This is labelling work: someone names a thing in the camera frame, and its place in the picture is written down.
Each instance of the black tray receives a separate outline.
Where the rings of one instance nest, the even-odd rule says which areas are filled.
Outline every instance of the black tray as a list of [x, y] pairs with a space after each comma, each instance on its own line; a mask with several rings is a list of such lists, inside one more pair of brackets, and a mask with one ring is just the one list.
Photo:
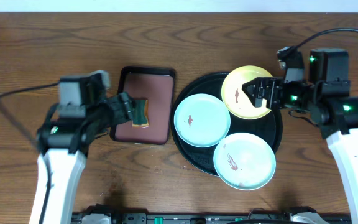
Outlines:
[[[173, 117], [178, 105], [188, 96], [198, 93], [206, 93], [222, 100], [222, 83], [228, 74], [229, 73], [227, 72], [213, 73], [200, 77], [190, 83], [179, 94], [171, 110], [170, 117], [173, 140], [183, 157], [203, 172], [215, 176], [218, 175], [213, 163], [213, 155], [216, 145], [201, 148], [187, 144], [178, 136], [173, 123]], [[279, 110], [272, 110], [266, 116], [253, 120], [241, 119], [230, 113], [230, 119], [231, 125], [227, 135], [239, 132], [254, 134], [265, 140], [273, 149], [273, 152], [276, 153], [283, 134], [283, 121]]]

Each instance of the tabletop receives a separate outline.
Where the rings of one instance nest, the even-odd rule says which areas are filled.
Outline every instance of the tabletop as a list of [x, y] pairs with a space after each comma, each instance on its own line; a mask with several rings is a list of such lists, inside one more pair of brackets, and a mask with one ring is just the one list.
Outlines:
[[[256, 65], [282, 77], [277, 50], [321, 30], [358, 28], [358, 14], [0, 13], [0, 93], [103, 69], [110, 95], [127, 65], [176, 70], [174, 99], [194, 79]], [[358, 35], [335, 33], [306, 44], [350, 55], [351, 94], [358, 95]], [[57, 88], [9, 96], [4, 103], [35, 134]], [[163, 146], [92, 143], [74, 211], [103, 203], [119, 211], [248, 213], [307, 205], [349, 213], [337, 165], [319, 130], [282, 111], [277, 170], [264, 187], [236, 190], [193, 167], [172, 135]], [[27, 223], [37, 183], [37, 152], [0, 114], [0, 223]]]

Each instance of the wood grain surface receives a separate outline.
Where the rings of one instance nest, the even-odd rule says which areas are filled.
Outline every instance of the wood grain surface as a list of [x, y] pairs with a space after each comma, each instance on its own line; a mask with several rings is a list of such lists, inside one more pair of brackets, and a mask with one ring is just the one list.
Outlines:
[[[276, 52], [333, 27], [358, 28], [358, 14], [0, 13], [0, 93], [56, 82], [61, 75], [104, 69], [117, 91], [126, 65], [177, 71], [175, 98], [195, 78], [256, 65], [282, 76]], [[303, 47], [342, 47], [350, 54], [358, 95], [358, 35], [322, 36]], [[32, 133], [58, 101], [56, 88], [4, 100]], [[308, 205], [349, 213], [336, 163], [319, 130], [282, 111], [277, 170], [265, 187], [236, 190], [190, 165], [170, 136], [164, 146], [91, 145], [75, 211], [105, 203], [165, 213], [248, 213]], [[37, 153], [0, 114], [0, 223], [27, 223], [37, 183]]]

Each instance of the sponge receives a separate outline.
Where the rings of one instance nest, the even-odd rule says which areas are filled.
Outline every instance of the sponge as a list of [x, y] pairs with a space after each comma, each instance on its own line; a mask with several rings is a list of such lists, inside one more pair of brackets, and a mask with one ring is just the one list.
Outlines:
[[134, 105], [134, 119], [132, 120], [132, 127], [144, 128], [149, 126], [149, 119], [147, 117], [147, 110], [149, 108], [149, 101], [145, 99], [136, 99]]

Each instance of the white plate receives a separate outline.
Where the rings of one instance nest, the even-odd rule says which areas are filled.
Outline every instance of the white plate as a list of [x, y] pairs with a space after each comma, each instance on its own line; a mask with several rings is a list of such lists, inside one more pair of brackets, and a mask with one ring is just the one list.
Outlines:
[[195, 94], [184, 99], [173, 117], [175, 129], [187, 144], [210, 147], [221, 141], [230, 128], [230, 114], [215, 96]]
[[214, 166], [220, 178], [231, 187], [255, 190], [273, 177], [276, 159], [272, 148], [260, 137], [236, 133], [216, 146]]

